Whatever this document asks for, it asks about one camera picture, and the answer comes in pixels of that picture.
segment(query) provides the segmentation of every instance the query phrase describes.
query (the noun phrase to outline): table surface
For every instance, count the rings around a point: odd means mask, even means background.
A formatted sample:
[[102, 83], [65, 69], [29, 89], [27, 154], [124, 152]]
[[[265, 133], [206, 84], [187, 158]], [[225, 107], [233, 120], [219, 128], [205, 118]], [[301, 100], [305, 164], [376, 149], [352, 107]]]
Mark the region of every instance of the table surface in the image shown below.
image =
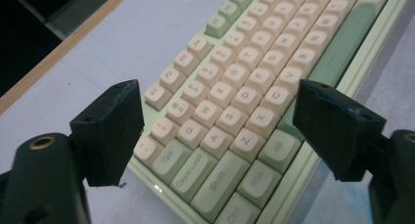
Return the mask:
[[[69, 122], [111, 85], [138, 79], [144, 91], [224, 0], [110, 0], [0, 99], [0, 173], [15, 150], [43, 133], [69, 135]], [[357, 99], [388, 120], [385, 135], [415, 129], [415, 18], [407, 13]], [[315, 192], [291, 223], [370, 223], [363, 183], [334, 181], [320, 164]], [[123, 188], [88, 188], [93, 223], [181, 223], [128, 169]]]

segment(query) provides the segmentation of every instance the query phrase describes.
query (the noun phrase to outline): brown edge trim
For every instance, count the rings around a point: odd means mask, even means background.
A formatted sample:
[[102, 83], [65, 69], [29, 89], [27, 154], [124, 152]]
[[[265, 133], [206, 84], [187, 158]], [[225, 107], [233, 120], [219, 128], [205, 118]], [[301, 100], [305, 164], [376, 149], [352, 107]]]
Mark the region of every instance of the brown edge trim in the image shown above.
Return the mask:
[[25, 75], [15, 86], [0, 98], [0, 114], [5, 112], [34, 83], [52, 68], [73, 46], [85, 37], [101, 20], [112, 12], [123, 0], [108, 0], [45, 59]]

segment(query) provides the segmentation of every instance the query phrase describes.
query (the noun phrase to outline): spacebar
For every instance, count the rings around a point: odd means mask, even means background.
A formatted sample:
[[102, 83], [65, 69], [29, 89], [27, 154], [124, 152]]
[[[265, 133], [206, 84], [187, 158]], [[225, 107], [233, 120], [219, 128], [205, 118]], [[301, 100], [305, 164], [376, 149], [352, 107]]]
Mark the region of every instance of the spacebar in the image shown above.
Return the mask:
[[[385, 1], [358, 0], [356, 2], [356, 6], [350, 11], [342, 27], [308, 77], [309, 80], [336, 87], [378, 17]], [[293, 125], [295, 104], [296, 100], [291, 103], [277, 128], [302, 141], [302, 135]]]

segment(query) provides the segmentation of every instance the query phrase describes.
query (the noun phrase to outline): keyboard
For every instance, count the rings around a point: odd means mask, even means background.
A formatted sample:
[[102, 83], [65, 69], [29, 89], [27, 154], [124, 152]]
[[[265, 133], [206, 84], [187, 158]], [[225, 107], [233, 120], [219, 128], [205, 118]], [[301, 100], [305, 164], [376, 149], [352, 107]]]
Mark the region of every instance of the keyboard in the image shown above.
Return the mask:
[[353, 97], [406, 0], [224, 0], [143, 95], [129, 168], [187, 223], [284, 223], [320, 161], [299, 82]]

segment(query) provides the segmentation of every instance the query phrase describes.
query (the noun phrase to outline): shift key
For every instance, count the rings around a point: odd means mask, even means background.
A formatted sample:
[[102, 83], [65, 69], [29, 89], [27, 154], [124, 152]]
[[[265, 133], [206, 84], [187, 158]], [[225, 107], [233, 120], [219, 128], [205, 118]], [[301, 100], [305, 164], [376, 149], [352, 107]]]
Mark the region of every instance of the shift key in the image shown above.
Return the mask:
[[192, 199], [194, 207], [207, 221], [213, 222], [241, 182], [250, 164], [226, 152], [204, 185]]

